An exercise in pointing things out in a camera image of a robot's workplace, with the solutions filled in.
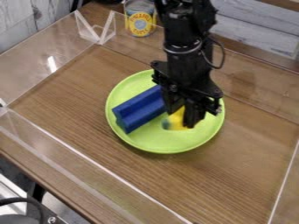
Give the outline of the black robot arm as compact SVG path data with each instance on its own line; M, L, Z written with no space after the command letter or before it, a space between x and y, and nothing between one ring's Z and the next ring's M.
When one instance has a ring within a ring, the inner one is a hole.
M161 87L165 112L181 111L181 126L192 128L207 114L221 111L223 91L211 79L221 64L212 62L211 36L217 10L211 0L153 0L162 23L166 60L150 62L153 82Z

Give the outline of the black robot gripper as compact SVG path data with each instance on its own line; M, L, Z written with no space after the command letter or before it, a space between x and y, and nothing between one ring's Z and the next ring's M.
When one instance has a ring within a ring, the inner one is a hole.
M182 126L192 129L205 114L220 112L223 91L211 79L212 51L166 53L166 61L153 60L152 79L161 86L165 111L170 115L182 105Z

